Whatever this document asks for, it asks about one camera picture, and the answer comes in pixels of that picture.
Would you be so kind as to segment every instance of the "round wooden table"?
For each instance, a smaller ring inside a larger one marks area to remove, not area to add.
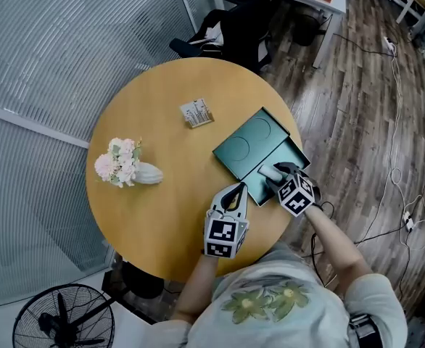
[[[194,129],[182,104],[203,98],[215,121]],[[213,149],[261,107],[291,133],[297,126],[282,98],[262,78],[230,62],[179,59],[134,78],[107,106],[96,124],[86,166],[91,211],[109,243],[145,272],[186,281],[203,248],[206,210],[216,193],[236,183]],[[158,166],[157,185],[118,188],[102,182],[96,158],[112,138],[142,137],[141,161]],[[221,259],[218,274],[252,264],[278,240],[290,215],[277,200],[258,207],[248,196],[249,231],[233,260]]]

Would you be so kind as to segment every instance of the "white vase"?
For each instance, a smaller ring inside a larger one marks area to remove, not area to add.
[[[162,181],[162,171],[146,162],[137,162],[134,182],[156,184]]]

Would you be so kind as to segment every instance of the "floral print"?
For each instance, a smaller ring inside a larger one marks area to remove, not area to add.
[[[254,290],[243,293],[233,293],[232,299],[222,304],[222,310],[234,311],[232,321],[242,323],[249,316],[260,320],[268,320],[264,306],[270,301],[271,297],[264,296],[263,290]]]
[[[286,317],[294,305],[303,308],[309,302],[308,297],[305,295],[305,293],[308,293],[308,290],[292,281],[287,281],[282,286],[269,288],[269,292],[275,296],[269,304],[269,308],[275,308],[273,311],[273,320],[275,322],[279,322],[282,318]]]
[[[295,305],[300,308],[308,305],[308,293],[306,288],[287,279],[277,285],[233,293],[231,299],[222,304],[222,310],[234,312],[232,321],[235,324],[244,322],[248,317],[270,320],[269,315],[273,322],[279,322]]]

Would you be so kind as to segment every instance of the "power cable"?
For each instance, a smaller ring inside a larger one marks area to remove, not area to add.
[[[163,288],[165,291],[167,291],[169,294],[180,294],[181,291],[171,291],[171,290],[167,290],[165,287]]]
[[[318,271],[318,269],[317,269],[317,267],[315,265],[314,248],[315,248],[315,237],[316,236],[317,235],[315,233],[313,233],[313,235],[311,236],[311,258],[313,260],[313,267],[314,267],[315,274],[319,277],[319,280],[321,280],[322,285],[325,286],[325,284],[323,283],[322,277],[319,274],[319,271]]]
[[[396,39],[396,42],[393,41],[394,45],[398,45],[400,43],[400,40],[398,39],[398,37],[396,36],[397,31],[393,28],[392,25],[390,25],[387,21],[384,21],[385,27],[388,28],[388,30],[390,31],[390,33],[393,34],[393,36]]]
[[[366,50],[364,48],[361,48],[359,45],[357,45],[353,40],[350,40],[348,38],[345,38],[344,36],[339,35],[338,33],[334,33],[334,35],[339,36],[340,38],[349,41],[350,43],[355,44],[361,51],[364,51],[365,53],[370,53],[370,54],[380,54],[380,55],[386,55],[388,57],[395,57],[393,54],[390,53],[384,53],[382,51],[370,51],[370,50]]]
[[[387,231],[387,232],[379,233],[378,235],[375,235],[375,236],[372,236],[372,237],[368,237],[367,239],[364,239],[364,240],[362,240],[362,241],[355,241],[355,242],[353,242],[353,244],[354,244],[354,245],[362,244],[363,242],[366,242],[366,241],[369,241],[369,240],[373,240],[373,239],[377,239],[378,237],[386,236],[386,235],[389,235],[389,234],[394,233],[394,232],[398,232],[399,230],[403,229],[404,227],[405,227],[405,225],[403,224],[403,225],[402,225],[402,226],[400,226],[399,228],[392,229],[391,231]],[[316,255],[320,255],[320,254],[324,254],[324,253],[325,253],[324,251],[316,252],[316,253],[314,253],[314,256],[316,256]],[[303,257],[303,258],[308,258],[308,257],[310,257],[310,256],[311,256],[311,254],[309,254],[309,255],[303,255],[302,257]]]
[[[405,246],[408,249],[408,260],[406,262],[406,266],[404,267],[404,271],[403,274],[401,275],[400,278],[400,299],[403,299],[403,279],[404,279],[404,275],[406,274],[406,271],[408,270],[408,266],[409,266],[409,262],[410,262],[410,247],[408,246],[408,238],[409,238],[410,232],[408,232],[408,235],[406,236],[406,241],[405,241]]]
[[[327,23],[327,21],[328,20],[330,20],[330,22],[331,22],[331,18],[333,17],[333,13],[332,14],[330,14],[330,17],[329,18],[327,18],[326,20],[324,20],[320,25],[319,25],[319,27],[322,27],[323,25],[325,25],[326,23]]]
[[[364,239],[367,237],[367,234],[369,233],[369,231],[370,231],[370,229],[372,228],[372,226],[374,225],[374,223],[375,223],[375,221],[376,221],[377,217],[379,216],[380,208],[381,208],[381,203],[384,201],[384,197],[385,197],[385,194],[386,194],[386,192],[387,192],[387,183],[388,183],[388,178],[390,178],[390,180],[392,181],[392,183],[393,183],[393,184],[394,184],[394,185],[395,185],[395,186],[396,186],[396,187],[400,190],[401,197],[403,198],[403,214],[404,214],[404,211],[405,211],[405,200],[404,200],[404,195],[403,195],[403,192],[401,191],[400,186],[398,185],[398,183],[401,181],[401,175],[402,175],[402,172],[401,172],[401,169],[399,169],[399,168],[397,168],[397,167],[395,167],[395,168],[393,168],[393,169],[392,169],[393,143],[394,143],[394,141],[395,141],[396,131],[397,131],[397,129],[398,129],[398,123],[399,123],[399,121],[400,121],[401,107],[402,107],[402,105],[403,105],[403,93],[402,93],[402,91],[401,91],[400,66],[398,65],[398,63],[397,63],[397,59],[396,59],[396,57],[397,57],[397,49],[396,49],[396,45],[394,45],[394,44],[392,44],[392,45],[393,45],[393,48],[395,49],[395,50],[393,51],[393,55],[392,55],[391,57],[393,57],[393,59],[392,59],[392,72],[393,72],[393,78],[395,79],[395,82],[396,82],[397,102],[396,102],[395,126],[394,126],[394,128],[393,128],[392,139],[391,139],[390,144],[389,144],[389,154],[388,154],[388,174],[387,174],[387,177],[385,178],[384,192],[383,192],[383,194],[381,195],[381,199],[380,199],[380,202],[379,202],[379,206],[377,207],[377,212],[376,212],[375,217],[373,218],[373,220],[372,220],[371,224],[370,224],[370,225],[369,225],[369,227],[367,228],[366,234],[365,234],[365,235],[364,235],[364,237],[361,239],[361,242],[362,242],[362,240],[364,240]],[[396,64],[396,68],[397,68],[398,76],[396,76],[396,73],[395,73],[395,66],[394,66],[394,64]],[[397,181],[394,181],[394,180],[393,180],[393,172],[394,172],[395,170],[398,170],[398,171],[400,172],[400,178],[399,178]]]
[[[322,204],[321,204],[321,208],[323,208],[323,206],[325,205],[325,204],[329,204],[330,206],[331,206],[331,214],[330,214],[330,219],[332,219],[333,218],[333,216],[334,216],[334,214],[335,214],[335,206],[330,202],[330,201],[324,201]]]

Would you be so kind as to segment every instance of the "electric fan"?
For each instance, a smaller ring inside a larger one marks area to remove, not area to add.
[[[14,348],[109,348],[114,338],[110,304],[78,283],[56,286],[32,298],[16,318]]]

